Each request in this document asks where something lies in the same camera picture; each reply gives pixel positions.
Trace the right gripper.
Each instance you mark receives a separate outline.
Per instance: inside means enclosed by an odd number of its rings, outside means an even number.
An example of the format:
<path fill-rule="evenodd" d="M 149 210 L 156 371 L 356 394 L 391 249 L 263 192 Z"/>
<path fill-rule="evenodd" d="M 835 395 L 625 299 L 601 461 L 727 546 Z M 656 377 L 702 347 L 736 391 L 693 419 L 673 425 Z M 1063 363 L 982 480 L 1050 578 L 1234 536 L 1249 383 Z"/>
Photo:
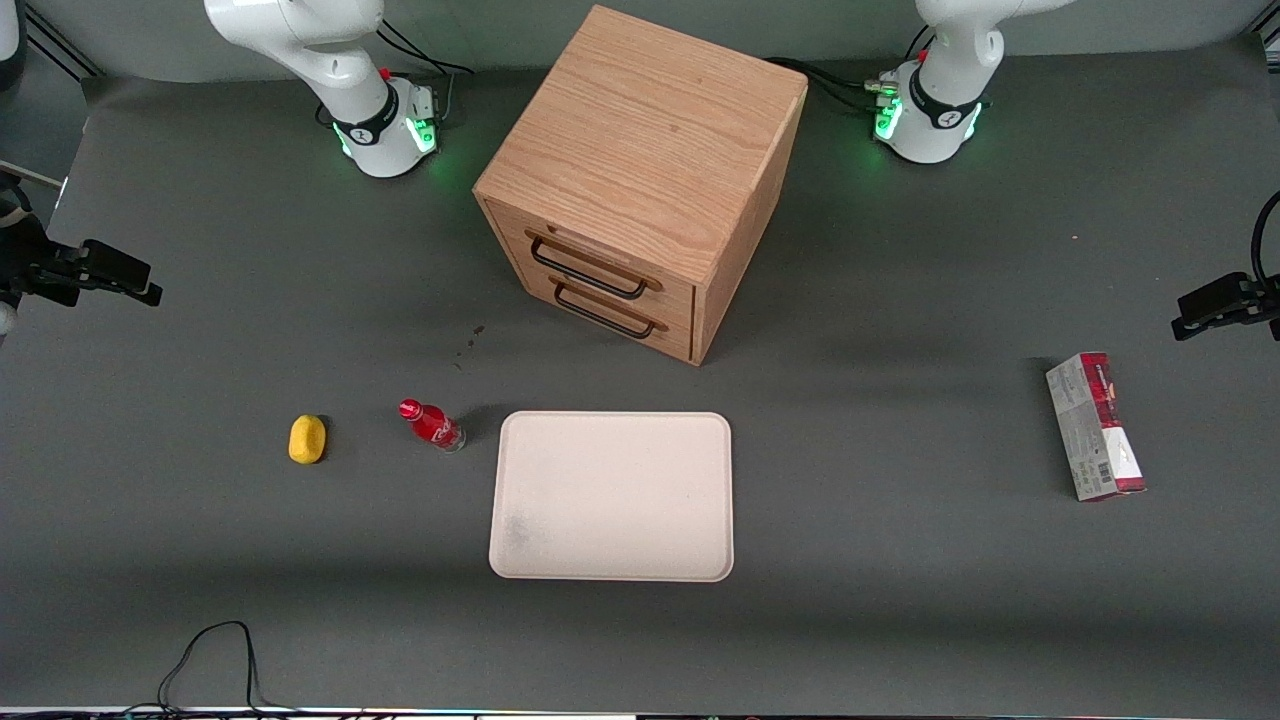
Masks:
<path fill-rule="evenodd" d="M 74 307 L 83 291 L 104 291 L 156 307 L 163 287 L 150 281 L 151 266 L 97 240 L 82 243 L 82 265 L 44 266 L 50 241 L 32 213 L 26 192 L 4 184 L 1 196 L 1 301 L 17 311 L 27 295 Z"/>

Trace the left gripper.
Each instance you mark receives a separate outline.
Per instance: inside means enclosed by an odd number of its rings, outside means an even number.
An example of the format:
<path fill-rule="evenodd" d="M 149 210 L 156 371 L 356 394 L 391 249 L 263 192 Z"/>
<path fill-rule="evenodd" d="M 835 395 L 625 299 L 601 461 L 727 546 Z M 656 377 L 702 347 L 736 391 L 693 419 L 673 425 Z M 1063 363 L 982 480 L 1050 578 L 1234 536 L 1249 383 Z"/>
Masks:
<path fill-rule="evenodd" d="M 1258 288 L 1257 301 L 1251 304 L 1251 278 L 1243 272 L 1233 272 L 1181 296 L 1178 300 L 1180 314 L 1171 320 L 1175 341 L 1222 327 L 1265 323 L 1279 342 L 1279 278 L 1265 278 Z"/>

